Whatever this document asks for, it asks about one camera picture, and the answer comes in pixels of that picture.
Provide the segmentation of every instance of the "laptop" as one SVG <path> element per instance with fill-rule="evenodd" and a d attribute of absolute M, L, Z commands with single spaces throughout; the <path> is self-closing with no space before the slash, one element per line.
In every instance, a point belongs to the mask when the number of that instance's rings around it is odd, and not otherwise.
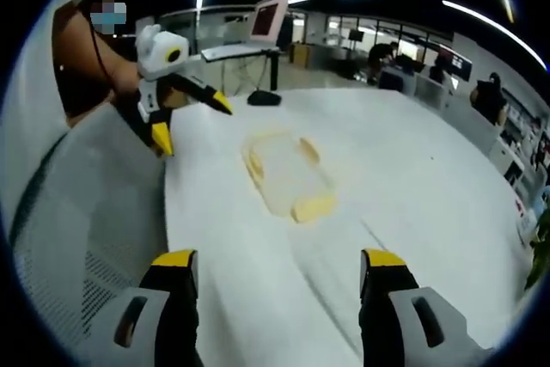
<path fill-rule="evenodd" d="M 289 0 L 262 0 L 254 9 L 250 35 L 245 43 L 211 47 L 200 54 L 206 62 L 216 62 L 278 52 L 277 38 L 288 7 Z"/>

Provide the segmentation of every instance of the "office desk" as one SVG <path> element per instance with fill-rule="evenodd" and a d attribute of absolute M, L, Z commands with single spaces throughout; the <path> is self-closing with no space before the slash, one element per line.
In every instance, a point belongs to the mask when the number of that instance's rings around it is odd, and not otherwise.
<path fill-rule="evenodd" d="M 467 318 L 485 347 L 506 331 L 529 262 L 516 195 L 459 132 L 380 89 L 282 91 L 280 107 L 230 99 L 174 111 L 170 250 L 199 251 L 198 350 L 209 366 L 362 365 L 359 254 L 387 248 Z M 311 140 L 334 179 L 329 217 L 274 217 L 241 159 L 250 134 Z"/>
<path fill-rule="evenodd" d="M 328 45 L 293 44 L 290 61 L 297 66 L 309 70 L 331 70 L 338 74 L 355 73 L 357 64 L 354 61 L 356 53 L 350 49 Z"/>
<path fill-rule="evenodd" d="M 498 137 L 492 146 L 489 159 L 498 172 L 510 181 L 512 186 L 521 179 L 525 165 L 522 159 L 501 137 Z M 516 165 L 515 170 L 510 170 L 513 165 Z"/>

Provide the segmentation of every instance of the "laptop screen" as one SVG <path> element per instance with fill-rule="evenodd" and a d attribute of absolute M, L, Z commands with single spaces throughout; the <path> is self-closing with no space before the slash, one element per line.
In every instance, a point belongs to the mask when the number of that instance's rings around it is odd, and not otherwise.
<path fill-rule="evenodd" d="M 250 40 L 275 44 L 288 7 L 289 0 L 262 0 L 256 4 Z"/>
<path fill-rule="evenodd" d="M 277 7 L 278 3 L 275 3 L 258 9 L 254 27 L 252 28 L 253 35 L 267 36 L 269 34 Z"/>

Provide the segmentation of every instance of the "black shirt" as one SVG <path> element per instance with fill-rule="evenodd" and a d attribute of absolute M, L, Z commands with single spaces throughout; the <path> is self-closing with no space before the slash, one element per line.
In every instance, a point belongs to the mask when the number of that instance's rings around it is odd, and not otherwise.
<path fill-rule="evenodd" d="M 394 48 L 389 43 L 377 43 L 370 48 L 369 61 L 373 62 L 394 55 Z"/>
<path fill-rule="evenodd" d="M 498 114 L 506 105 L 500 88 L 492 82 L 478 81 L 478 97 L 472 106 L 493 125 L 497 124 Z"/>

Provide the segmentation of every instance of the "monitor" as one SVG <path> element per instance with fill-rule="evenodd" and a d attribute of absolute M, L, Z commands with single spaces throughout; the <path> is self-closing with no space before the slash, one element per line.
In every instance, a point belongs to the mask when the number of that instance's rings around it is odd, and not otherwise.
<path fill-rule="evenodd" d="M 364 32 L 361 32 L 360 30 L 350 29 L 350 34 L 347 35 L 347 39 L 354 42 L 362 42 L 363 35 Z"/>
<path fill-rule="evenodd" d="M 289 0 L 262 0 L 256 4 L 250 25 L 250 40 L 277 42 Z"/>
<path fill-rule="evenodd" d="M 469 82 L 472 74 L 472 61 L 459 55 L 445 45 L 439 45 L 439 56 L 445 59 L 447 72 Z"/>

